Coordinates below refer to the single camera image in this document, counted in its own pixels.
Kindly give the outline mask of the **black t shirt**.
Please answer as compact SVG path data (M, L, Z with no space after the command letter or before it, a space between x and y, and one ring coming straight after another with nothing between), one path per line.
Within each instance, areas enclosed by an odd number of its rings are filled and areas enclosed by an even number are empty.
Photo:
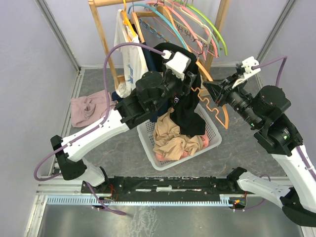
M191 59L191 63L188 66L187 71L197 76L192 84L192 88L200 88L201 78L198 66L196 64L197 58L193 53L180 46L168 42L159 43L154 47L154 49L159 51L169 50L174 53L179 51L189 57ZM177 98L179 99L177 103L173 103L172 100L166 102L160 108L160 110L150 118L150 121L157 122L157 119L167 113L167 110L172 107L174 111L170 114L170 118L176 125L180 127L180 133L182 135L187 135L190 137L204 135L205 121L199 114L195 113L195 109L199 103L198 92L191 91L188 95L177 96Z

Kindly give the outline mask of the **peach orange plastic hanger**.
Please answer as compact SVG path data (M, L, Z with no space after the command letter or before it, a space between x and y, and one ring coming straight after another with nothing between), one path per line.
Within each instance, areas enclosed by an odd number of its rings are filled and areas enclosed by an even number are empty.
M211 77L211 75L209 74L209 72L206 70L206 68L202 65L202 63L197 60L196 61L196 65L198 66L199 70L202 72L202 74L206 77L207 81L214 81L213 78ZM229 128L229 115L228 115L228 111L226 109L226 106L222 107L222 111L224 113L224 119L225 121L222 121L218 116L220 111L217 108L211 108L209 107L210 104L210 100L208 98L206 98L205 96L202 97L202 90L200 87L197 88L191 88L191 90L193 92L198 92L197 96L199 98L200 101L205 102L205 106L206 108L212 112L215 113L215 118L219 121L219 123L225 128L228 129Z

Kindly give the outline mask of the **salmon pink t shirt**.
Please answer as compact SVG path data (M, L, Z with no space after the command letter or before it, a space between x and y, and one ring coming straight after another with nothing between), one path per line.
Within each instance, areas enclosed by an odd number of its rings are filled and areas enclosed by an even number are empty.
M209 145L206 134L189 137L186 135L172 136L166 139L155 140L154 153L159 161L176 161L193 156L196 152Z

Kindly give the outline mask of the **beige tan t shirt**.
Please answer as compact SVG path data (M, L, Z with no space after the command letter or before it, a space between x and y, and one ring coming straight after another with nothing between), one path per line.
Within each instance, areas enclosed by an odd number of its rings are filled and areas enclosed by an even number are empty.
M158 161L177 161L205 149L209 145L207 133L190 137L180 133L180 126L175 124L168 111L157 119L154 129L154 148Z

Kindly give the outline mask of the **turquoise plastic hanger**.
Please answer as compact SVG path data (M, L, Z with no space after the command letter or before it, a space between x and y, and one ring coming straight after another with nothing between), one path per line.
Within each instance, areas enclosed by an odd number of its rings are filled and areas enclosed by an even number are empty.
M180 41L180 43L182 44L182 46L188 50L188 47L185 43L185 41L182 39L181 35L179 34L179 32L177 31L176 27L174 27L172 25L172 23L166 18L164 17L160 12L158 12L154 7L151 7L147 4L143 4L143 3L136 3L136 6L141 6L144 7L146 9L149 9L151 12L155 13L158 17L160 17L170 28L171 30L174 32L174 34L176 35L176 37L178 38L178 40Z

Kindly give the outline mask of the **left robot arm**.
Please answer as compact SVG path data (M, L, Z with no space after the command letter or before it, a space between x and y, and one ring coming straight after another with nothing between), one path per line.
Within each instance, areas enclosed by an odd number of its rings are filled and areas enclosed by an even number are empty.
M188 71L183 79L171 69L163 74L146 72L129 96L118 102L108 115L74 135L50 139L64 180L80 179L97 192L109 188L104 169L88 162L84 156L108 139L149 120L162 105L175 96L189 94L196 75Z

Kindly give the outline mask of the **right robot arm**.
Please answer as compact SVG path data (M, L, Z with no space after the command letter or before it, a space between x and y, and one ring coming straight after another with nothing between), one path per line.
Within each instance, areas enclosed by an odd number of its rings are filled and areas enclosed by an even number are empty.
M280 164L292 187L284 187L259 178L245 169L237 168L238 176L229 178L227 189L251 192L280 207L288 219L299 226L316 226L316 170L307 158L303 138L286 116L291 102L275 85L262 87L256 96L235 85L234 74L222 81L205 81L217 106L230 105L251 129L254 138Z

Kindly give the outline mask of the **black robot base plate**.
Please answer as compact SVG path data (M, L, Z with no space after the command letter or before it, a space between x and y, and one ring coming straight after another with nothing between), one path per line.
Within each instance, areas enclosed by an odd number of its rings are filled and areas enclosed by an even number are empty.
M220 195L243 195L237 180L247 170L234 168L225 178L207 177L123 177L107 178L93 191L114 195L114 201L172 202L172 201L219 201Z

